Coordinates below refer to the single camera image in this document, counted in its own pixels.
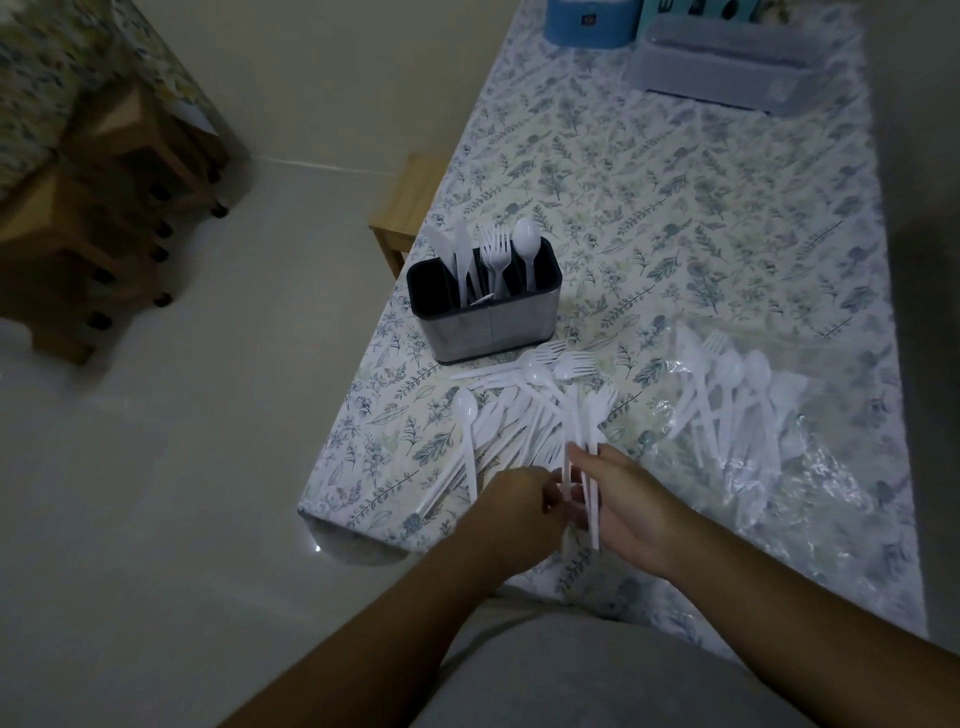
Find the forearm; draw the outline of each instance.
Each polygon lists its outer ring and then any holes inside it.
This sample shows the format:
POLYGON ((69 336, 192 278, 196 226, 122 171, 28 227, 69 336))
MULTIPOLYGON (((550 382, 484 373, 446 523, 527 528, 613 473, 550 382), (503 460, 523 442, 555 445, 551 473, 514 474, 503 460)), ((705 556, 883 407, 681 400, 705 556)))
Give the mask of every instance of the forearm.
POLYGON ((225 725, 392 726, 412 717, 453 638, 503 580, 456 535, 225 725))
POLYGON ((696 516, 671 582, 764 682, 814 719, 960 724, 960 659, 802 577, 696 516))

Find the person's left hand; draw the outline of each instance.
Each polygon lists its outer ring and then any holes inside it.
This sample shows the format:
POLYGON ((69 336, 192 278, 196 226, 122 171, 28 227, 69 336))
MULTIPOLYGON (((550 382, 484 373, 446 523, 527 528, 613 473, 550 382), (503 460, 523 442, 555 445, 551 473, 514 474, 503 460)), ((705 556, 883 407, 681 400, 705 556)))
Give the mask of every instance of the person's left hand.
POLYGON ((493 477, 460 519, 454 537, 483 549, 506 580, 560 548, 566 523, 564 499, 550 472, 515 468, 493 477))

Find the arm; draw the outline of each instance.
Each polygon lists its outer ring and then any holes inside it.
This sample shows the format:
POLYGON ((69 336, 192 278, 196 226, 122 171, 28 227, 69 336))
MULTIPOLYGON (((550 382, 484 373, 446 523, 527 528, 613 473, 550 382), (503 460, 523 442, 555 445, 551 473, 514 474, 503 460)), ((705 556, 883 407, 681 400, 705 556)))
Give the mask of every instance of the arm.
POLYGON ((499 473, 449 538, 222 726, 394 726, 416 715, 461 625, 566 525, 542 468, 499 473))
POLYGON ((600 483, 604 544, 693 602, 770 688, 820 723, 960 725, 960 658, 699 515, 619 450, 570 448, 600 483))

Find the gray plastic container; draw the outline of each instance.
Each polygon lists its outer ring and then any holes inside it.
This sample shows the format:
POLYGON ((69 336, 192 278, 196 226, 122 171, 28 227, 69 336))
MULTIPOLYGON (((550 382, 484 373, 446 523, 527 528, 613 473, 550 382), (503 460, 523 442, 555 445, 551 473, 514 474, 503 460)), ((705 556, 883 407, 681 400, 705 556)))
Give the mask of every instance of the gray plastic container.
POLYGON ((780 116, 806 111, 825 81, 814 39, 779 25, 658 15, 640 35, 626 81, 780 116))
MULTIPOLYGON (((474 257, 477 270, 486 271, 477 251, 474 257)), ((526 264, 514 253, 503 274, 510 298, 460 308, 457 281, 439 258, 410 266, 410 309, 420 321, 438 363, 456 364, 548 341, 557 327, 557 305, 564 277, 546 238, 540 239, 534 276, 536 290, 522 291, 526 264)), ((485 281, 480 293, 487 293, 485 281)))

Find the tile floor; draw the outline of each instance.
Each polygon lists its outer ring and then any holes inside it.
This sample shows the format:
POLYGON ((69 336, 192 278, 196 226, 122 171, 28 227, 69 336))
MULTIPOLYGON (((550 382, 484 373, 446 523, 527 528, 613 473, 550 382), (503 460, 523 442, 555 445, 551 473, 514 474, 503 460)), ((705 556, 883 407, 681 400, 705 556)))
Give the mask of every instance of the tile floor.
MULTIPOLYGON (((407 568, 325 560, 294 511, 391 290, 389 183, 235 165, 230 216, 170 246, 176 303, 86 368, 0 326, 0 724, 213 725, 407 568)), ((960 651, 953 280, 891 260, 930 633, 960 651)))

